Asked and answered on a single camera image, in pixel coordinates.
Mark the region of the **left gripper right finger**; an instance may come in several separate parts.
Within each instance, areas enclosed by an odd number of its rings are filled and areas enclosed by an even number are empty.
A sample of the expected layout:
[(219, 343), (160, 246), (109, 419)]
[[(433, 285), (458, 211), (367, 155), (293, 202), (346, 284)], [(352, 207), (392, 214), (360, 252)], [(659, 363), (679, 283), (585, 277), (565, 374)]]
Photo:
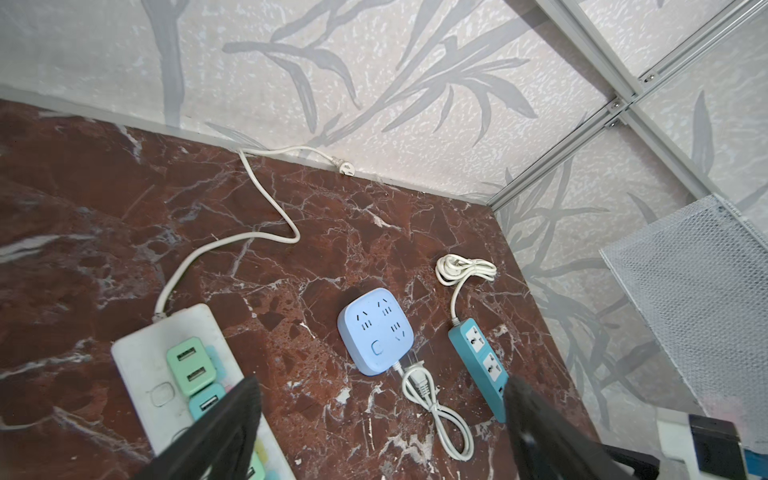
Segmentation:
[(504, 390), (506, 425), (521, 479), (630, 479), (632, 476), (555, 410), (524, 379)]

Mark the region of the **long white pastel power strip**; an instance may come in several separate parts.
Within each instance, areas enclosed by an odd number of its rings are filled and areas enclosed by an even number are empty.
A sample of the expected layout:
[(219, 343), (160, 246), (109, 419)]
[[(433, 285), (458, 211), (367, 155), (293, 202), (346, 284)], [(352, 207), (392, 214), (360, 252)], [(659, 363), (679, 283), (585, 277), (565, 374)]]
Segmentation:
[[(216, 370), (214, 382), (221, 384), (226, 394), (247, 378), (205, 304), (162, 318), (118, 340), (111, 349), (156, 457), (196, 422), (188, 408), (190, 398), (181, 393), (166, 361), (170, 348), (192, 337), (198, 337), (205, 346)], [(255, 452), (264, 466), (265, 479), (293, 478), (287, 458), (263, 413)]]

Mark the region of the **square blue power strip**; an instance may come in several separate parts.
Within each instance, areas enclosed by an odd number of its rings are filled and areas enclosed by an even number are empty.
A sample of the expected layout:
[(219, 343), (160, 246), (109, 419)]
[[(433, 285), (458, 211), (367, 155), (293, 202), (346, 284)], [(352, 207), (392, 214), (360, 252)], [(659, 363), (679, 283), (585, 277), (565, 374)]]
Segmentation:
[(412, 348), (414, 332), (404, 310), (386, 288), (376, 288), (349, 303), (337, 326), (355, 366), (377, 376), (399, 362)]

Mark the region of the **teal usb plug cube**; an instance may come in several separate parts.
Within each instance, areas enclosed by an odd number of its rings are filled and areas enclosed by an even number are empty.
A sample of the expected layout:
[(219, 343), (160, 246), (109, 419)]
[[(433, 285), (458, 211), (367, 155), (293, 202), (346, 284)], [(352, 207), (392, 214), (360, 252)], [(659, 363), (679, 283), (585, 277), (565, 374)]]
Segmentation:
[(211, 383), (190, 397), (188, 408), (192, 418), (197, 421), (226, 395), (225, 388), (219, 383)]

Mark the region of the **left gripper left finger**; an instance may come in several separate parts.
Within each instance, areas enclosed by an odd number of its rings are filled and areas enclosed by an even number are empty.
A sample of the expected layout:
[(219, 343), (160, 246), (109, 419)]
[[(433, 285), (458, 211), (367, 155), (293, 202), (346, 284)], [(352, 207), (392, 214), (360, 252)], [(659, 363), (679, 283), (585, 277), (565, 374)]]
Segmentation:
[(260, 383), (247, 377), (134, 477), (246, 479), (261, 417)]

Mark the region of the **light green usb plug cube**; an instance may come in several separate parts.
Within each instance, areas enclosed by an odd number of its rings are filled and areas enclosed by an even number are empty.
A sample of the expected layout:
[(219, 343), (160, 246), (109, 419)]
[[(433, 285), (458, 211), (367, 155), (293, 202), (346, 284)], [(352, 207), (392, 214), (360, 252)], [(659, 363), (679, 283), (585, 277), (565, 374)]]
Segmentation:
[(266, 472), (264, 469), (264, 466), (258, 456), (258, 454), (253, 451), (248, 470), (246, 472), (246, 480), (264, 480), (266, 478)]

